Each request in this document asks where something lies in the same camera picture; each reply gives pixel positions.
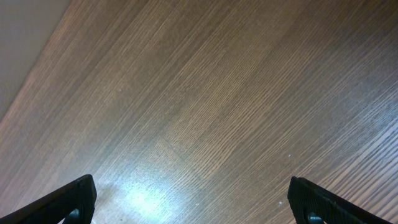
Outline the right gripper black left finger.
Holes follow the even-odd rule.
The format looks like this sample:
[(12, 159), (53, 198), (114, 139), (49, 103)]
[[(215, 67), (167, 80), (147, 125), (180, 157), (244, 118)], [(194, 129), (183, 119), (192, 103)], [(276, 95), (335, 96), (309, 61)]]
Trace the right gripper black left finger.
[(83, 175), (50, 194), (1, 218), (1, 223), (90, 224), (97, 198), (93, 176)]

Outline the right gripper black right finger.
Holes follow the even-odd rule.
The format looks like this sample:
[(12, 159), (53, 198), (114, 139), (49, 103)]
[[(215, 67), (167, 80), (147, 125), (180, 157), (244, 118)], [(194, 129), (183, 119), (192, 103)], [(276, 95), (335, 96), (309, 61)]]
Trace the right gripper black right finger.
[(297, 223), (391, 224), (303, 177), (291, 178), (287, 198)]

